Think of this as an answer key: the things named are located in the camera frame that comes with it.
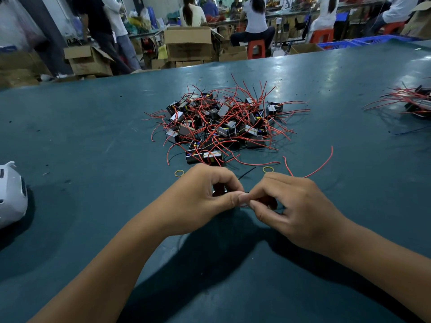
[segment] black shirt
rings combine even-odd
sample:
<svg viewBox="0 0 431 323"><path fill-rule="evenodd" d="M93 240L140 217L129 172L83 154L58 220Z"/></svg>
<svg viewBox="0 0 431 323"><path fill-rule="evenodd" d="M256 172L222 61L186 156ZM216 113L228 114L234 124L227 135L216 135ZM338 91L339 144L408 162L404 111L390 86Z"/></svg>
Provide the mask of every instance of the black shirt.
<svg viewBox="0 0 431 323"><path fill-rule="evenodd" d="M232 2L231 4L231 9L235 8L235 9L240 9L242 8L242 2L238 2L238 5L235 4L235 2Z"/></svg>
<svg viewBox="0 0 431 323"><path fill-rule="evenodd" d="M111 24L103 9L102 0L72 0L73 7L80 15L88 15L88 29L92 32L112 34Z"/></svg>

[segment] white plastic bag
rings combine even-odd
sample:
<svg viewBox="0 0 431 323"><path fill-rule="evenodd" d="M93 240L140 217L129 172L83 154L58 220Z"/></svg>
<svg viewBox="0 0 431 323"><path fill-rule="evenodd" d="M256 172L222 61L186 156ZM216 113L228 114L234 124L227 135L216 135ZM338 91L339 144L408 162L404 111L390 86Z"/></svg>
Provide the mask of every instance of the white plastic bag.
<svg viewBox="0 0 431 323"><path fill-rule="evenodd" d="M30 51L45 40L42 30L18 0L0 3L0 44Z"/></svg>

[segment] right hand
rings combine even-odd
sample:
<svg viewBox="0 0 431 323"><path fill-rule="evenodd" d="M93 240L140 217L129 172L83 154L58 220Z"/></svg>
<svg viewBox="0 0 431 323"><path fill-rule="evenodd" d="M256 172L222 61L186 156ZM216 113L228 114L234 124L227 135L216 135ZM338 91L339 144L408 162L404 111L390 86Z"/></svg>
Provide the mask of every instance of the right hand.
<svg viewBox="0 0 431 323"><path fill-rule="evenodd" d="M286 209L278 214L257 201L272 196ZM342 244L342 235L352 223L310 179L266 173L250 191L240 197L263 223L278 230L299 247L332 257Z"/></svg>

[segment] left hand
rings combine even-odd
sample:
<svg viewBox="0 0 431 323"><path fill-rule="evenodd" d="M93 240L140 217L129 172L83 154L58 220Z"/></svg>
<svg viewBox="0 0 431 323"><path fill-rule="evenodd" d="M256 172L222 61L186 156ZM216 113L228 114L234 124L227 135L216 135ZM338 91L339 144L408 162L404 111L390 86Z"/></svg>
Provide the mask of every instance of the left hand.
<svg viewBox="0 0 431 323"><path fill-rule="evenodd" d="M213 185L216 190L224 185L229 192L214 197ZM144 212L162 225L166 236L183 235L201 228L218 213L238 206L243 194L242 184L229 169L197 164Z"/></svg>

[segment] blue crate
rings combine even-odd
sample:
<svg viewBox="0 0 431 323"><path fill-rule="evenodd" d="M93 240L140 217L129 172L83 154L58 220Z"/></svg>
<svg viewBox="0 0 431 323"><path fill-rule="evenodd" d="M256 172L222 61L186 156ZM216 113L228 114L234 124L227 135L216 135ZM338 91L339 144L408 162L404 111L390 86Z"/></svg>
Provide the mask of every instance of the blue crate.
<svg viewBox="0 0 431 323"><path fill-rule="evenodd" d="M324 50L335 50L336 48L347 48L347 47L359 46L359 44L352 43L350 41L319 43L318 45Z"/></svg>
<svg viewBox="0 0 431 323"><path fill-rule="evenodd" d="M0 53L10 53L15 52L18 49L15 45L8 45L8 46L0 46Z"/></svg>
<svg viewBox="0 0 431 323"><path fill-rule="evenodd" d="M398 36L398 35L378 35L378 36L355 38L352 41L354 43L359 42L359 44L364 45L364 43L365 44L385 43L385 42L389 41L390 39L397 39L397 40L403 41L403 42L413 42L413 41L417 40L416 38Z"/></svg>

